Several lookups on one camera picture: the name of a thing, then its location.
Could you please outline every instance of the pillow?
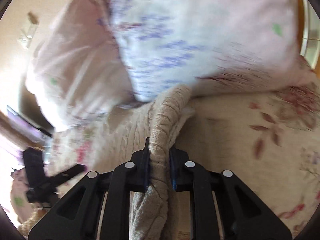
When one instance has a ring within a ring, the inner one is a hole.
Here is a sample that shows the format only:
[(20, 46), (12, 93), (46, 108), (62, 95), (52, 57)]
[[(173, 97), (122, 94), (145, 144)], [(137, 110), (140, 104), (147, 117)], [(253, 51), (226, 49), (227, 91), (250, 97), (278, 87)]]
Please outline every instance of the pillow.
[(133, 99), (104, 13), (95, 0), (72, 0), (34, 53), (26, 87), (56, 131)]
[(109, 0), (136, 98), (177, 84), (194, 95), (303, 85), (292, 0)]

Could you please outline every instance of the white circular marker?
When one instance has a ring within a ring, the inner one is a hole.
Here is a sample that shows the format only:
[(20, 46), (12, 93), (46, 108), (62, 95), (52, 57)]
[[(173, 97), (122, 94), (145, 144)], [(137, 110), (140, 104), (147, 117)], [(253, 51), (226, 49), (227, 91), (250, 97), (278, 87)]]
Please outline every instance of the white circular marker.
[(124, 166), (126, 168), (128, 168), (128, 169), (133, 168), (134, 167), (134, 162), (127, 162)]
[(93, 179), (93, 178), (97, 177), (97, 175), (98, 175), (98, 173), (96, 171), (90, 171), (87, 174), (88, 178), (90, 178), (90, 179)]
[(223, 175), (224, 175), (225, 177), (230, 178), (230, 177), (233, 175), (233, 173), (232, 173), (232, 171), (225, 170), (225, 171), (223, 171)]
[(184, 165), (188, 168), (193, 168), (196, 164), (192, 161), (187, 161)]

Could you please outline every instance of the bed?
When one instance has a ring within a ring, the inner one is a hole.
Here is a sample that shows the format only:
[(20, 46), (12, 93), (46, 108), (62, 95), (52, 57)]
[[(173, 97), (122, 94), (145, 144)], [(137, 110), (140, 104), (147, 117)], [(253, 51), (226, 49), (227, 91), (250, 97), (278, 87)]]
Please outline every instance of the bed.
[[(301, 21), (299, 26), (300, 42)], [(181, 128), (176, 147), (208, 170), (235, 172), (296, 237), (320, 202), (319, 88), (314, 78), (308, 84), (273, 91), (193, 98), (186, 104), (192, 114)], [(55, 133), (49, 175), (75, 163), (86, 165), (88, 171), (107, 172), (128, 161), (124, 148), (143, 148), (140, 138), (150, 134), (146, 128), (144, 134), (133, 132), (129, 140), (128, 134), (120, 132), (125, 128), (130, 133), (137, 127), (128, 116), (140, 109), (115, 107), (90, 122)], [(60, 186), (60, 196), (84, 174)], [(190, 232), (187, 203), (188, 196), (179, 194), (180, 239), (188, 239)]]

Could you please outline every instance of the pink flower print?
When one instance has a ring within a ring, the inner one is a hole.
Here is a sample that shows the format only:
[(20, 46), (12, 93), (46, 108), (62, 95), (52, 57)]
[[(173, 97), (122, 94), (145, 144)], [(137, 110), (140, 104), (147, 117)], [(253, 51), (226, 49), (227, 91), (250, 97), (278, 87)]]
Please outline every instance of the pink flower print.
[(316, 90), (311, 84), (275, 92), (282, 100), (276, 113), (279, 121), (292, 128), (314, 130), (320, 116), (320, 95)]
[(249, 108), (250, 108), (250, 109), (260, 109), (260, 106), (259, 106), (259, 104), (256, 103), (256, 102), (250, 102)]
[(299, 211), (302, 211), (305, 208), (305, 204), (301, 203), (299, 205), (297, 205), (294, 209), (292, 209), (291, 211), (288, 212), (282, 212), (281, 214), (278, 215), (278, 218), (285, 218), (285, 219), (289, 219), (292, 218), (293, 216), (295, 216), (295, 214), (297, 214)]
[(312, 156), (312, 164), (317, 165), (320, 160), (320, 155), (318, 152), (313, 151), (313, 156)]
[(85, 141), (78, 149), (76, 149), (77, 163), (82, 164), (86, 153), (90, 151), (91, 143), (91, 141)]

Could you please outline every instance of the white pillow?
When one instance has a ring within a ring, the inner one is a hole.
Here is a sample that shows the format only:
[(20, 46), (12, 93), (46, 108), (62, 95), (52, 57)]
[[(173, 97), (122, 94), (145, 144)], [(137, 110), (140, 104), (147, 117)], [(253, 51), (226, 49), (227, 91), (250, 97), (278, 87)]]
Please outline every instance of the white pillow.
[(206, 95), (312, 78), (299, 60), (291, 0), (110, 0), (110, 9), (138, 100), (177, 83)]
[(56, 131), (133, 100), (128, 73), (101, 10), (94, 0), (73, 0), (29, 66), (27, 88)]

